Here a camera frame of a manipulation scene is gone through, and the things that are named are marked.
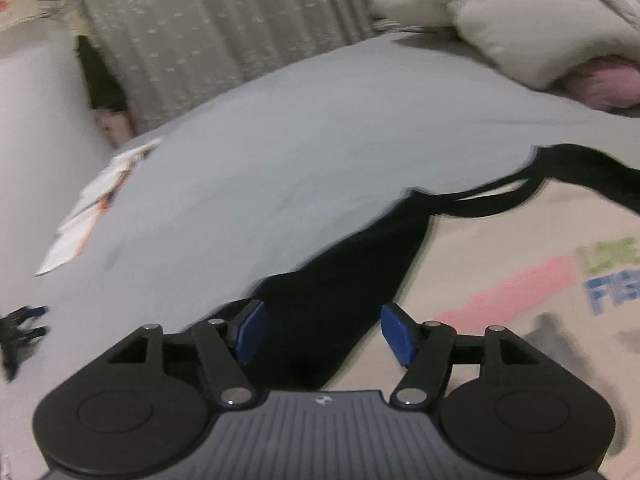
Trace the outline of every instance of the pink stripe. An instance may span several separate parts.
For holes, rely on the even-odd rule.
[[[488,325],[507,324],[518,314],[570,286],[575,279],[572,256],[558,256],[474,294],[463,308],[444,312],[436,319],[453,326],[459,333],[483,334]]]

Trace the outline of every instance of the white wall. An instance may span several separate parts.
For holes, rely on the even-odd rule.
[[[56,227],[108,164],[73,35],[49,20],[0,32],[0,312],[30,302]]]

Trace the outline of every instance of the gray patterned curtain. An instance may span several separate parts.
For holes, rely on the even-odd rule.
[[[79,2],[147,128],[370,34],[366,0]]]

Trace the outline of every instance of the mattress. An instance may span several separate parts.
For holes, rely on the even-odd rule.
[[[463,43],[412,34],[304,60],[158,128],[164,141],[82,254],[40,280],[32,303],[50,305],[51,331],[0,390],[13,478],[46,470],[31,436],[39,400],[139,325],[180,330],[407,187],[469,189],[560,142],[640,167],[639,134],[638,118],[531,91]]]

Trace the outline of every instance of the pink cloth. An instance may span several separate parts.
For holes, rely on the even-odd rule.
[[[640,68],[618,56],[597,57],[577,66],[558,81],[573,99],[594,110],[640,104]]]

